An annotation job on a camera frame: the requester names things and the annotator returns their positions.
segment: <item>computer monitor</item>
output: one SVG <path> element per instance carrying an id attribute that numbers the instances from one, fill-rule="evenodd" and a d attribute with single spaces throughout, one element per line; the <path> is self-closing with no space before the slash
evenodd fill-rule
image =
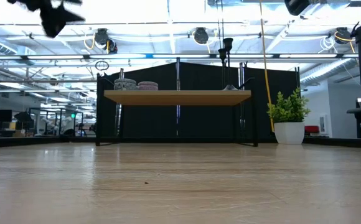
<path id="1" fill-rule="evenodd" d="M 0 122 L 11 122 L 12 110 L 0 110 Z"/>

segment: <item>patterned bowl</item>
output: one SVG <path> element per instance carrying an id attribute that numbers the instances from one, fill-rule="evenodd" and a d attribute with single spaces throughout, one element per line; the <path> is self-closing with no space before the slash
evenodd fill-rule
<path id="1" fill-rule="evenodd" d="M 129 78 L 119 78 L 114 81 L 114 90 L 137 90 L 136 81 Z"/>
<path id="2" fill-rule="evenodd" d="M 139 90 L 158 90 L 158 84 L 155 82 L 139 82 Z"/>

